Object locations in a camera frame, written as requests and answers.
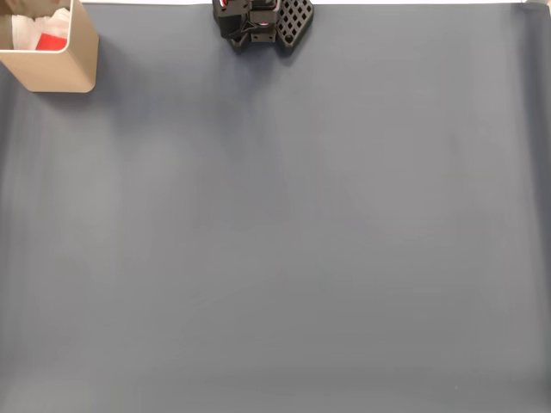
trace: white object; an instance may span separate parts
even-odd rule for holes
[[[24,15],[11,16],[11,27],[15,50],[36,50],[42,34],[50,34],[62,39],[69,36],[71,13],[58,9],[52,17],[31,19]]]

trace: perforated black plastic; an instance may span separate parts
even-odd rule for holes
[[[313,6],[309,0],[283,0],[280,19],[277,23],[278,42],[290,52],[310,27],[313,20]]]

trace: gray mat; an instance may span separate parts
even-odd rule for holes
[[[551,409],[546,8],[88,9],[93,93],[0,71],[0,412]]]

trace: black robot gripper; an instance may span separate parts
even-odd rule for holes
[[[236,52],[249,43],[277,43],[291,53],[310,27],[310,0],[213,0],[220,34]]]

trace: box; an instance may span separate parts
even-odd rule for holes
[[[0,50],[0,61],[32,92],[85,93],[96,86],[98,44],[84,6],[72,0],[69,37],[63,50]]]

